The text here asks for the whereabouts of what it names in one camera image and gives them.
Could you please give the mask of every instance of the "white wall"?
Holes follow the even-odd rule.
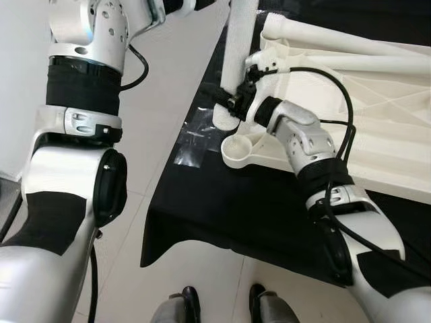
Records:
[[[150,63],[150,76],[121,94],[121,105],[187,109],[226,21],[227,3],[218,0],[186,18],[170,15],[164,26],[134,39]],[[30,148],[35,111],[44,104],[47,5],[47,0],[0,0],[0,176],[19,175]],[[123,83],[142,69],[130,53],[126,60]]]

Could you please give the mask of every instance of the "black shoe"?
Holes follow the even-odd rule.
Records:
[[[251,314],[252,323],[262,323],[261,319],[261,304],[259,303],[259,295],[266,289],[261,284],[254,284],[250,288],[248,295],[248,308]]]
[[[187,286],[183,289],[181,295],[186,300],[186,322],[201,323],[201,304],[197,291],[192,286]]]

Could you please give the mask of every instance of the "shoe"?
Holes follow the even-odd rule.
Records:
[[[259,295],[265,291],[266,289],[261,284],[254,284],[250,288],[250,293],[248,295],[248,308],[250,310],[252,323],[262,323]]]
[[[186,300],[186,322],[201,323],[201,304],[197,291],[192,286],[187,286],[181,293]]]

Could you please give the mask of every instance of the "white pipe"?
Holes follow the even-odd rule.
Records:
[[[231,94],[244,81],[245,59],[250,54],[259,0],[231,0],[228,35],[224,50],[221,87]],[[233,130],[239,120],[219,104],[214,106],[214,125],[222,130]]]
[[[270,39],[286,38],[299,42],[334,48],[342,52],[383,56],[424,56],[404,48],[383,44],[375,40],[337,32],[314,25],[295,22],[288,18],[270,13],[263,26],[263,36]]]
[[[344,71],[431,74],[431,58],[395,56],[307,56],[308,59]]]

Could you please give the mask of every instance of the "gray pants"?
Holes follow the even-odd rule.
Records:
[[[260,296],[262,323],[299,323],[290,306],[272,291]],[[181,294],[171,295],[156,310],[151,323],[187,323],[185,301]]]

